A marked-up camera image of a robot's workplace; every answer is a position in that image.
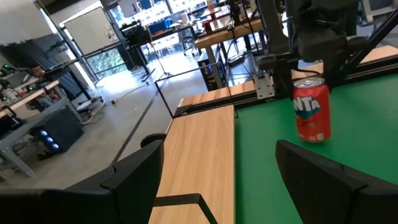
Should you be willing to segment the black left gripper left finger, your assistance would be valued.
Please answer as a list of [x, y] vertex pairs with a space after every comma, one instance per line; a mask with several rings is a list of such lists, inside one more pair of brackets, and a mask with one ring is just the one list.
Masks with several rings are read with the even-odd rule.
[[158, 140], [67, 189], [0, 190], [0, 224], [148, 224], [163, 160]]

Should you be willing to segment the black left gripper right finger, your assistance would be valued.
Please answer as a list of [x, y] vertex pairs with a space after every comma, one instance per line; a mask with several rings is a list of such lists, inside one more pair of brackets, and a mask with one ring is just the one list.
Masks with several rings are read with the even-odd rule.
[[303, 224], [398, 224], [398, 185], [286, 140], [275, 159]]

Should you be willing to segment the red Fanta can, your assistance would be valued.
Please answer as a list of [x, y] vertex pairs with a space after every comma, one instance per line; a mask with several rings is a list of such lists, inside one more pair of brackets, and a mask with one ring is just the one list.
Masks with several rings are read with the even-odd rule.
[[294, 82], [293, 104], [301, 140], [324, 142], [330, 139], [330, 93], [324, 78], [310, 77]]

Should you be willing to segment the wooden shelf board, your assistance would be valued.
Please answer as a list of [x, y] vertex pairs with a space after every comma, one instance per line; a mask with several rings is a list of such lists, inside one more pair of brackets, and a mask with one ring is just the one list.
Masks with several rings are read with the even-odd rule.
[[158, 197], [200, 194], [219, 224], [235, 223], [234, 107], [175, 118]]

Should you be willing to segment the black computer with blue lights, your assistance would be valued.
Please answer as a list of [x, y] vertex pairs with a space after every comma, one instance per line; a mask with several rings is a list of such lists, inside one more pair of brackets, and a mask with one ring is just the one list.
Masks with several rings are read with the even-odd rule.
[[68, 108], [57, 110], [44, 118], [30, 132], [52, 155], [68, 151], [84, 134], [82, 125]]

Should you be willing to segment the gray metal table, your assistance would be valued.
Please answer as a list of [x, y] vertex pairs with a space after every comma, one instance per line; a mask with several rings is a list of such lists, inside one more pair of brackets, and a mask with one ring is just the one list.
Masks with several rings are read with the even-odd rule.
[[4, 156], [5, 159], [11, 163], [12, 168], [18, 168], [29, 177], [34, 176], [34, 171], [12, 150], [11, 145], [14, 144], [18, 139], [25, 136], [35, 125], [39, 124], [45, 118], [48, 118], [54, 112], [63, 108], [68, 108], [78, 121], [83, 121], [83, 118], [77, 112], [76, 108], [72, 105], [69, 99], [62, 98], [38, 114], [32, 120], [28, 121], [26, 124], [23, 124], [16, 131], [13, 131], [4, 138], [0, 138], [0, 155]]

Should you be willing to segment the wooden desk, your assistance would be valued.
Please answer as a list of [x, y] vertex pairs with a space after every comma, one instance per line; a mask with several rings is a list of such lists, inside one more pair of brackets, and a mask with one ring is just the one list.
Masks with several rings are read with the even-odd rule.
[[8, 114], [11, 114], [12, 112], [15, 112], [15, 110], [17, 108], [36, 99], [38, 96], [40, 96], [44, 93], [48, 93], [51, 89], [57, 87], [59, 84], [60, 84], [59, 81], [56, 80], [54, 82], [49, 83], [47, 86], [43, 86], [38, 90], [35, 90], [33, 92], [30, 92], [30, 93], [24, 95], [21, 99], [17, 100], [14, 103], [5, 104], [4, 109], [0, 108], [0, 118], [2, 118], [3, 116], [6, 116]]

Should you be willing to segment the person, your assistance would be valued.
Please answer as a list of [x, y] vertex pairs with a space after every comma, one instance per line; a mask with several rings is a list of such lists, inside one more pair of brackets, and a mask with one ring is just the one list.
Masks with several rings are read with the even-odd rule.
[[[33, 76], [36, 78], [44, 78], [45, 77], [45, 71], [42, 69], [42, 67], [40, 65], [33, 65], [31, 67], [31, 71], [33, 72]], [[50, 90], [49, 93], [47, 94], [47, 96], [51, 99], [51, 100], [59, 100], [60, 96], [55, 93], [53, 90]]]

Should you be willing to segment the dark blue partition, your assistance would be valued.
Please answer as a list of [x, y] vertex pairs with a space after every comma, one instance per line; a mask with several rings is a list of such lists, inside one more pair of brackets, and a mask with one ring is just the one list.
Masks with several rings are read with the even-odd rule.
[[70, 100], [80, 95], [91, 98], [87, 86], [72, 69], [77, 61], [67, 55], [68, 45], [58, 34], [49, 34], [38, 39], [19, 43], [0, 44], [0, 53], [13, 65], [21, 68], [41, 66], [50, 77], [60, 82]]

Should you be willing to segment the white board panel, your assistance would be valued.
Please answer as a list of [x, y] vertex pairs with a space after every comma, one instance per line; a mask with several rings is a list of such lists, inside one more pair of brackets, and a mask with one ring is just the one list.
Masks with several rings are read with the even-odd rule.
[[63, 24], [83, 55], [119, 42], [119, 37], [102, 7], [66, 20]]

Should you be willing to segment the black computer under workbench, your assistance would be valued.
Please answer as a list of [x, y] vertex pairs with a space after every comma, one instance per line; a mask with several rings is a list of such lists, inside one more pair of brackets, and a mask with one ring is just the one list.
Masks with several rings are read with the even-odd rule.
[[[218, 74], [221, 78], [222, 82], [222, 87], [226, 87], [226, 78], [225, 78], [225, 73], [226, 70], [224, 68], [224, 62], [221, 54], [215, 54], [218, 56], [216, 59], [216, 63], [218, 66]], [[219, 89], [219, 86], [217, 85], [217, 82], [215, 80], [215, 76], [213, 73], [213, 67], [210, 65], [210, 61], [208, 59], [208, 56], [206, 53], [203, 53], [200, 55], [200, 57], [197, 60], [198, 66], [200, 67], [201, 75], [203, 77], [203, 80], [205, 82], [205, 85], [208, 89], [208, 91], [213, 91]]]

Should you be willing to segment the black crate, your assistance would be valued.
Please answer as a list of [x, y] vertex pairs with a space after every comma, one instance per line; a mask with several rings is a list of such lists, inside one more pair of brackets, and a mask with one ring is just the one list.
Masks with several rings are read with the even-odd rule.
[[141, 24], [140, 20], [132, 21], [130, 24], [123, 24], [119, 30], [130, 47], [147, 44], [151, 39], [150, 33]]

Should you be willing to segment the blue storage bin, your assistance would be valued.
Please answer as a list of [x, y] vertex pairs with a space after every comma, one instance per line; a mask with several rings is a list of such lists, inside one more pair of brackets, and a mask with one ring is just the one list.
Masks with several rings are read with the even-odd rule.
[[156, 35], [159, 32], [164, 32], [170, 28], [172, 20], [170, 18], [163, 19], [159, 22], [153, 22], [149, 25], [149, 31], [152, 35]]

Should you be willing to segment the wooden workbench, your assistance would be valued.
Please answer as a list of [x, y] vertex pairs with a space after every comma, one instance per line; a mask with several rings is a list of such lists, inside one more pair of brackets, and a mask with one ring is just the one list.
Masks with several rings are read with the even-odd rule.
[[209, 64], [205, 66], [205, 70], [211, 67], [212, 78], [208, 77], [210, 73], [204, 74], [204, 79], [207, 87], [211, 90], [217, 90], [224, 88], [226, 82], [220, 75], [220, 72], [224, 72], [222, 60], [220, 60], [220, 55], [222, 53], [221, 44], [227, 40], [233, 40], [233, 37], [239, 38], [251, 33], [250, 28], [245, 28], [242, 24], [234, 28], [234, 30], [228, 30], [226, 28], [226, 19], [221, 19], [216, 22], [217, 24], [223, 25], [223, 28], [217, 32], [212, 32], [211, 34], [206, 34], [203, 37], [197, 38], [195, 41], [195, 47], [198, 49], [205, 49], [208, 56]]

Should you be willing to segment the silver metal bracket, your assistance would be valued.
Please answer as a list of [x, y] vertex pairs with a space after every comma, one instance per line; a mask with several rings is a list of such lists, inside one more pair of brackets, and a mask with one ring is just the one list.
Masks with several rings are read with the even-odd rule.
[[254, 75], [254, 88], [259, 100], [270, 98], [275, 95], [271, 78], [267, 73], [258, 72], [256, 75]]

